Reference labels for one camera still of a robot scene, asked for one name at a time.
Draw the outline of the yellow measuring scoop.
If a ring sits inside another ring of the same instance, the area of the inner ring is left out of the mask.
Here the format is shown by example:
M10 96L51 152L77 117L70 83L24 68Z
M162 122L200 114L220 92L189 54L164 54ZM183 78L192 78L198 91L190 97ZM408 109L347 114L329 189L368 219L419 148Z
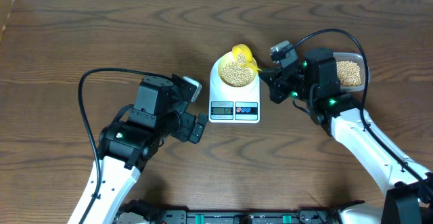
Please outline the yellow measuring scoop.
M242 68L249 68L255 73L261 72L261 69L253 62L250 48L244 44L236 45L232 48L235 63Z

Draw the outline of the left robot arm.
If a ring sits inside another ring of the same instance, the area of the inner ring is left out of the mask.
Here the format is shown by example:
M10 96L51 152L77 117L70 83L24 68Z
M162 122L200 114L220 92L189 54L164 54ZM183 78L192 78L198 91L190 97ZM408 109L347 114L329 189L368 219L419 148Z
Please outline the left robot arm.
M189 77L147 75L135 103L119 110L99 135L97 158L70 223L112 223L148 160L168 136L197 144L208 118L186 111L202 86Z

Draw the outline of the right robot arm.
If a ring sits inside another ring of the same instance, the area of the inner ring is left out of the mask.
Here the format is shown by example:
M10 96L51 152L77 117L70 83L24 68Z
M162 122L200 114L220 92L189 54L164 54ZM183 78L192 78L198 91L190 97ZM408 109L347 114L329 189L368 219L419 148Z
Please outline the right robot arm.
M343 92L333 51L311 50L300 63L292 45L281 43L271 48L271 59L278 66L259 73L271 101L304 101L304 112L356 157L385 195L383 208L354 201L334 210L329 223L431 223L432 171L404 153L359 100Z

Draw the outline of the white digital kitchen scale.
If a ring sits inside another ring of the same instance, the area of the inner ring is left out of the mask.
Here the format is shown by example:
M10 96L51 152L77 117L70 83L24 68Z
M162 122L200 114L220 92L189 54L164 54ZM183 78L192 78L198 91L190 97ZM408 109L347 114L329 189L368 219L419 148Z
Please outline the white digital kitchen scale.
M255 124L260 121L260 79L245 87L232 87L218 74L220 57L210 72L209 121Z

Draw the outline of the soybeans in bowl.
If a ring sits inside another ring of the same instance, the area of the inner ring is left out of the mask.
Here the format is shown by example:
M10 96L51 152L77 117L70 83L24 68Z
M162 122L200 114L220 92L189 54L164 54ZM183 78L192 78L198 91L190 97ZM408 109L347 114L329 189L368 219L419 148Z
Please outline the soybeans in bowl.
M229 62L223 67L221 78L232 87L243 87L252 81L253 74L250 68L238 66L235 62Z

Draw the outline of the pale yellow bowl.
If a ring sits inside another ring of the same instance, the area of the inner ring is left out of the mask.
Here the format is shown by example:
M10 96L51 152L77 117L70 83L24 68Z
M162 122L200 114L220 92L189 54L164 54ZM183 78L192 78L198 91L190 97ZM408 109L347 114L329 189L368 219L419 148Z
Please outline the pale yellow bowl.
M218 70L218 74L219 74L219 77L221 78L221 71L222 71L222 69L223 69L223 67L227 64L227 63L229 63L229 62L235 62L235 60L234 60L234 58L233 58L233 54L232 54L232 52L230 51L230 52L228 52L228 53L226 53L221 59L220 59L220 62L219 62L219 65L218 65L218 68L217 68L217 70ZM256 75L257 75L257 73L255 73L254 71L252 71L252 74L253 74L253 79L252 79L252 81L256 78Z

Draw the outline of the pile of soybeans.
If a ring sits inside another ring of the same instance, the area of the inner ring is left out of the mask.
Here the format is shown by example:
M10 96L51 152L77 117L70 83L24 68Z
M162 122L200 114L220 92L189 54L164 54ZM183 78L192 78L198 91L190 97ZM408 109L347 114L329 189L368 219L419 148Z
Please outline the pile of soybeans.
M362 85L361 68L353 61L336 62L337 75L343 87L357 87Z

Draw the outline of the clear plastic container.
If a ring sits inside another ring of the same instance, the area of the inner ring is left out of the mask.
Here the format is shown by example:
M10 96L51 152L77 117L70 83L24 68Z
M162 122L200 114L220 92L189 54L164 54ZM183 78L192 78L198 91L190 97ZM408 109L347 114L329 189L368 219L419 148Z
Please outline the clear plastic container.
M339 61L353 61L356 62L359 67L361 68L361 80L362 85L357 87L343 87L340 83L340 89L342 92L350 93L350 92L358 92L362 91L365 88L365 83L369 82L369 80L365 79L365 64L363 61L363 58L360 54L357 53L345 53L345 52L334 52L334 58L336 59L336 62Z

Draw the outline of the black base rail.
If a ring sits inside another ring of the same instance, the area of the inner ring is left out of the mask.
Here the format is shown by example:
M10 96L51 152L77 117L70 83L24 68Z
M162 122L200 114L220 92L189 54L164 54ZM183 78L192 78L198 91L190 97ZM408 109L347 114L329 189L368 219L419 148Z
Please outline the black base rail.
M339 223L327 210L301 208L289 211L189 210L185 207L157 207L142 200L132 200L120 207L113 224L291 224Z

